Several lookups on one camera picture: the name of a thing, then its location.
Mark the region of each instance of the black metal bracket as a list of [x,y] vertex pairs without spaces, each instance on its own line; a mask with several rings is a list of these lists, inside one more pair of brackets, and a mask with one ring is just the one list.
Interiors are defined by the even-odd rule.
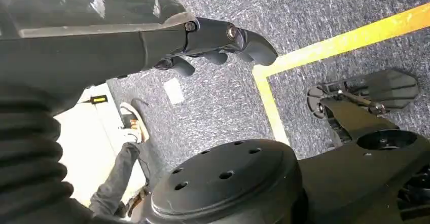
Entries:
[[315,117],[327,119],[334,145],[341,146],[371,132],[398,129],[378,116],[406,107],[418,93],[412,76],[388,69],[312,87],[307,104]]

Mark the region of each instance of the hole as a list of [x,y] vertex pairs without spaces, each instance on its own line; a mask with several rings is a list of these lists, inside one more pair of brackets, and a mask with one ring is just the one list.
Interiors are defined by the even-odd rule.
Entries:
[[256,149],[249,150],[249,153],[250,154],[255,154],[255,153],[260,152],[260,151],[261,151],[260,148],[256,148]]
[[182,170],[183,170],[183,168],[175,169],[175,170],[173,171],[173,173],[172,173],[172,174],[177,174],[178,172],[180,172],[180,171],[182,171]]
[[358,139],[357,144],[374,151],[392,151],[407,147],[417,140],[416,134],[403,130],[382,130]]
[[175,186],[175,190],[181,190],[183,188],[185,188],[185,186],[188,185],[188,182],[181,182],[180,184]]
[[233,171],[223,172],[220,174],[220,179],[228,179],[233,176]]

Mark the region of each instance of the sneaker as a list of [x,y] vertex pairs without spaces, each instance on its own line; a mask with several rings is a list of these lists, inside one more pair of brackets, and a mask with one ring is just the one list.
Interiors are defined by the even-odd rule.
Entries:
[[121,119],[124,123],[126,141],[142,143],[149,139],[149,133],[139,112],[130,104],[120,104]]

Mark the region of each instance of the gray carpet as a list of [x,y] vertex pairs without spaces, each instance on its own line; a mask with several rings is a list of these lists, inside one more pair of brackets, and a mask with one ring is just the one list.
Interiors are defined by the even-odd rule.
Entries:
[[[228,20],[264,35],[280,54],[394,15],[430,0],[180,0],[197,16]],[[405,112],[392,114],[402,127],[428,135],[428,59],[430,30],[425,29],[271,76],[269,82],[285,130],[299,158],[327,150],[321,121],[305,106],[305,91],[329,82],[388,67],[418,76],[422,94]],[[253,64],[237,59],[222,66],[193,59],[196,73],[181,78],[151,70],[109,81],[116,103],[141,98],[151,134],[147,154],[159,175],[214,145],[273,135],[255,87]],[[180,81],[185,101],[171,105],[163,84]]]

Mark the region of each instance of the yellow floor tape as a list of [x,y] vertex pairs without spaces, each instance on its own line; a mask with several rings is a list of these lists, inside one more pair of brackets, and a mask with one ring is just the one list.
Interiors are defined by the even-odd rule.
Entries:
[[275,139],[289,144],[267,77],[426,27],[430,27],[430,3],[282,55],[271,66],[254,66],[253,76]]

